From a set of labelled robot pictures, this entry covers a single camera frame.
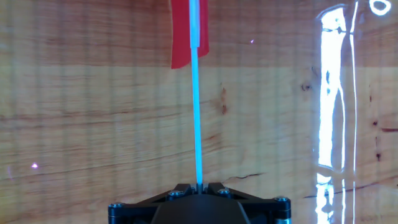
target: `bolt head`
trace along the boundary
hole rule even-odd
[[[217,193],[219,193],[219,194],[229,194],[229,189],[228,188],[219,189],[219,190],[217,190]]]
[[[288,201],[289,198],[285,197],[285,196],[278,196],[278,197],[274,197],[274,200],[277,202],[286,202]]]
[[[182,192],[181,190],[172,190],[169,192],[169,196],[173,196],[173,197],[182,196],[183,194],[184,194],[184,192]]]
[[[122,202],[116,202],[116,203],[112,203],[111,205],[109,205],[112,208],[121,208],[124,206],[124,203]]]

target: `black mount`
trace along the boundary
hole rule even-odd
[[[177,184],[139,203],[114,203],[108,207],[109,224],[257,224],[291,222],[290,200],[261,199],[228,189],[221,183],[208,187]]]

